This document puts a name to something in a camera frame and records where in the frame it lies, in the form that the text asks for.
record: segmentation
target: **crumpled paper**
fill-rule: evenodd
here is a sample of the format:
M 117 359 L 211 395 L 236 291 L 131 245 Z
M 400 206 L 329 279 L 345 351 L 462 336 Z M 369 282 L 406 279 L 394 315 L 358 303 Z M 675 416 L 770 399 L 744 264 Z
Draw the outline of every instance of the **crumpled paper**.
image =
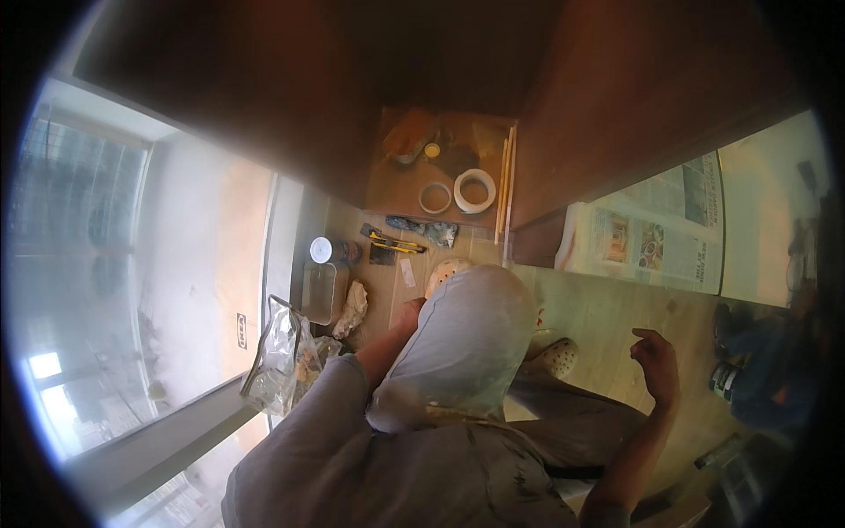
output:
M 341 318 L 337 321 L 331 334 L 337 340 L 343 339 L 361 324 L 366 314 L 367 291 L 364 290 L 363 284 L 353 280 L 352 285 L 349 286 L 349 293 L 346 294 L 346 304 L 343 305 Z

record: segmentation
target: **newspaper photo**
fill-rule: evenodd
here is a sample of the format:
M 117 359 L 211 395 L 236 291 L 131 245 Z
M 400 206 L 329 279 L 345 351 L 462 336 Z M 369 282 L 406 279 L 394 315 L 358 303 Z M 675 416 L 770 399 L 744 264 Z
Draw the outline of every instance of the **newspaper photo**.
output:
M 718 293 L 722 184 L 716 153 L 566 211 L 555 268 Z

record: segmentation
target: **paint can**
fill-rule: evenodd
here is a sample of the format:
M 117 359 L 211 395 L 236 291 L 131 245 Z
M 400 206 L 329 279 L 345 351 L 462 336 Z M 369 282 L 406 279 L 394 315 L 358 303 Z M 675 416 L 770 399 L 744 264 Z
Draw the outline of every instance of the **paint can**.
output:
M 317 264 L 355 264 L 362 252 L 360 244 L 347 240 L 317 237 L 311 242 L 311 259 Z
M 730 401 L 733 398 L 733 384 L 742 368 L 728 362 L 719 362 L 713 374 L 710 376 L 708 386 L 710 390 L 725 400 Z

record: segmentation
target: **masking tape roll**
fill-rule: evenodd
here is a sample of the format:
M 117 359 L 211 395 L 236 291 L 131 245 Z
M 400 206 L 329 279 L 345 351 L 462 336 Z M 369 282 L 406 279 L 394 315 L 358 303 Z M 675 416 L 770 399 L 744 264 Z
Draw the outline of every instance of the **masking tape roll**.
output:
M 480 204 L 469 203 L 466 201 L 463 194 L 461 194 L 461 185 L 463 185 L 464 182 L 471 180 L 479 181 L 487 188 L 487 199 Z M 463 174 L 458 176 L 458 179 L 455 180 L 455 203 L 458 204 L 458 207 L 460 207 L 465 213 L 473 215 L 487 210 L 495 199 L 496 182 L 493 181 L 489 174 L 481 169 L 470 169 L 465 171 Z
M 446 202 L 446 205 L 444 205 L 444 206 L 443 206 L 442 208 L 440 208 L 440 209 L 437 209 L 437 210 L 434 210 L 434 209 L 429 209 L 428 207 L 426 207 L 425 205 L 423 205 L 423 195 L 424 195 L 424 194 L 425 194 L 425 192 L 426 192 L 427 190 L 429 190 L 431 187 L 440 187 L 440 188 L 442 188 L 444 191 L 446 191 L 446 194 L 447 194 L 447 195 L 449 195 L 449 200 Z M 448 187 L 445 183 L 441 183 L 441 182 L 430 182 L 430 183 L 427 183 L 426 185 L 424 185 L 424 186 L 420 189 L 420 195 L 419 195 L 419 197 L 418 197 L 418 201 L 419 201 L 419 203 L 420 203 L 420 207 L 422 207 L 422 210 L 424 210 L 425 212 L 429 213 L 430 215 L 439 215 L 439 214 L 440 214 L 440 213 L 442 213 L 443 211 L 447 210 L 447 209 L 449 208 L 449 206 L 450 206 L 450 205 L 452 205 L 452 191 L 449 189 L 449 187 Z

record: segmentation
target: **plastic bag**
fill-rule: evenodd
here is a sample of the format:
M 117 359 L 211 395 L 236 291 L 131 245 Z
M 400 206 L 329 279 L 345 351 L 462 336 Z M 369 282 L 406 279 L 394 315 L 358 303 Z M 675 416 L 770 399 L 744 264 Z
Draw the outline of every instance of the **plastic bag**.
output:
M 326 359 L 342 344 L 311 336 L 308 318 L 271 295 L 270 321 L 259 340 L 255 362 L 241 386 L 241 397 L 254 409 L 284 417 L 323 372 Z

